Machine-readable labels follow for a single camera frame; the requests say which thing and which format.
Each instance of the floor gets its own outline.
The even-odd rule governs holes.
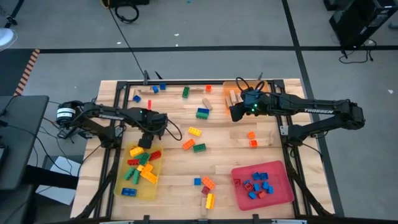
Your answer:
[[[142,79],[109,11],[97,1],[72,2],[30,0],[19,10],[19,25],[12,27],[19,39],[9,52],[42,51],[24,95],[48,95],[57,102],[90,101],[101,80]],[[398,50],[393,50],[397,49],[398,31],[384,24],[372,38],[387,46],[386,50],[373,51],[373,62],[343,65],[336,49],[305,49],[338,45],[328,23],[333,13],[326,11],[321,0],[190,2],[152,0],[139,6],[140,18],[135,23],[118,21],[129,45],[137,51],[141,67],[152,78],[155,71],[163,78],[257,78],[264,72],[263,78],[301,78],[307,95],[313,93],[318,99],[357,102],[364,110],[365,127],[331,131],[326,137],[344,214],[398,220],[398,171],[394,164],[398,157]],[[283,2],[289,5],[302,48],[294,46]],[[1,0],[0,4],[11,12],[17,3]],[[398,21],[398,14],[390,21]],[[221,45],[235,47],[211,48]],[[303,49],[304,63],[298,60],[295,49]],[[349,59],[362,60],[364,56],[364,52],[356,52]],[[45,116],[55,119],[55,112],[56,105],[49,104]],[[46,122],[43,127],[56,133]],[[50,155],[62,154],[54,138],[39,137]],[[69,156],[83,155],[85,141],[73,139],[74,144],[61,141],[61,147]],[[44,153],[41,149],[38,152],[40,163]],[[34,155],[30,163],[35,164]],[[70,211],[70,207],[56,203],[43,207],[49,210],[39,209],[38,223],[63,220]],[[54,210],[62,212],[53,216]]]

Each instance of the wooden table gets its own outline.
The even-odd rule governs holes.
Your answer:
[[[284,82],[287,93],[304,98],[299,79],[285,79]],[[98,104],[113,105],[116,84],[117,81],[101,82],[97,98]],[[204,197],[201,194],[201,188],[203,186],[194,186],[193,179],[205,175],[212,179],[217,186],[213,190],[216,195],[215,207],[208,210],[207,216],[202,218],[252,218],[254,213],[259,214],[260,218],[293,218],[294,213],[291,203],[245,212],[240,211],[236,204],[231,183],[230,173],[233,168],[276,160],[284,161],[276,118],[273,116],[245,116],[240,122],[233,123],[230,116],[225,113],[222,85],[213,85],[210,94],[191,92],[188,99],[182,98],[183,87],[182,85],[168,85],[165,92],[156,95],[141,95],[142,101],[135,103],[131,101],[133,89],[148,90],[149,87],[132,86],[128,108],[133,106],[146,108],[147,100],[152,100],[152,109],[167,113],[169,119],[181,129],[183,139],[176,141],[168,133],[165,133],[161,142],[155,141],[155,144],[161,144],[164,147],[162,172],[159,176],[156,199],[143,201],[115,196],[112,220],[142,220],[144,215],[150,215],[151,220],[201,218],[201,199]],[[196,119],[195,117],[197,108],[204,107],[201,102],[203,97],[207,97],[213,105],[208,120]],[[120,107],[122,102],[123,97],[119,101]],[[292,119],[294,124],[304,125],[311,122],[310,116],[305,113],[296,114]],[[96,119],[96,121],[104,126],[109,124],[108,120]],[[188,135],[190,126],[202,130],[200,138]],[[173,134],[178,134],[175,128],[170,127],[170,130]],[[256,132],[256,139],[259,144],[256,149],[249,147],[246,136],[249,131]],[[273,145],[269,145],[269,133],[271,131],[275,132]],[[128,142],[137,141],[141,134],[137,128],[128,127],[123,136],[122,147]],[[193,137],[196,142],[206,144],[207,150],[205,152],[194,154],[192,150],[184,151],[182,149],[182,144]],[[317,142],[314,138],[307,138],[305,143],[317,148]],[[99,144],[98,139],[89,140],[85,156]],[[307,187],[323,207],[333,213],[333,204],[319,154],[305,146],[299,147],[299,151]],[[114,154],[110,155],[108,168],[111,167],[113,156]],[[78,215],[96,192],[103,157],[104,150],[99,149],[83,164],[71,217]],[[301,192],[297,186],[296,191],[301,212],[305,213]],[[107,200],[108,192],[105,192],[101,216],[105,214]]]

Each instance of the orange striped tape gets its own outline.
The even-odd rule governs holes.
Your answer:
[[[25,68],[25,70],[24,70],[24,73],[22,74],[22,77],[21,77],[21,79],[19,80],[18,86],[17,86],[17,88],[15,89],[14,96],[22,95],[22,92],[23,92],[24,89],[25,89],[25,86],[26,86],[26,84],[27,84],[27,81],[28,81],[28,79],[29,79],[29,77],[30,77],[30,73],[31,73],[32,70],[33,70],[33,66],[34,66],[35,63],[36,63],[36,60],[37,60],[37,57],[39,56],[39,53],[40,53],[40,50],[39,50],[39,49],[35,49],[35,50],[32,52],[32,55],[30,56],[30,59],[29,59],[27,65],[26,65],[26,68]]]

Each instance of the red plastic bin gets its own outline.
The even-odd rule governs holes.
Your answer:
[[[255,172],[267,172],[268,180],[254,180],[252,175]],[[293,202],[294,195],[292,188],[289,184],[287,174],[285,171],[285,165],[281,161],[266,162],[263,164],[235,168],[231,171],[232,180],[240,179],[241,185],[235,187],[235,195],[238,201],[239,208],[242,211],[252,210],[255,208],[262,208],[271,205],[278,205],[282,203]],[[258,183],[262,185],[263,181],[267,181],[269,185],[274,187],[274,193],[268,194],[262,199],[258,197],[251,199],[248,194],[249,192],[243,187],[243,182],[250,180],[252,184]]]

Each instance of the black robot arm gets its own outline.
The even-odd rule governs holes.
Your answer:
[[[57,124],[61,128],[80,128],[88,131],[98,136],[102,147],[115,147],[115,144],[120,143],[115,129],[104,127],[91,118],[124,121],[132,127],[138,127],[143,132],[138,145],[146,149],[151,147],[154,136],[158,136],[159,139],[163,136],[168,121],[167,114],[143,108],[119,109],[80,101],[69,101],[58,106]]]
[[[337,128],[357,130],[365,124],[362,108],[350,100],[306,100],[286,93],[264,93],[250,87],[241,92],[242,103],[231,106],[233,121],[242,119],[243,114],[258,115],[295,115],[297,113],[317,113],[334,115],[305,126],[292,125],[281,127],[281,133],[288,136],[288,143],[301,146],[303,140],[312,134],[318,134]]]

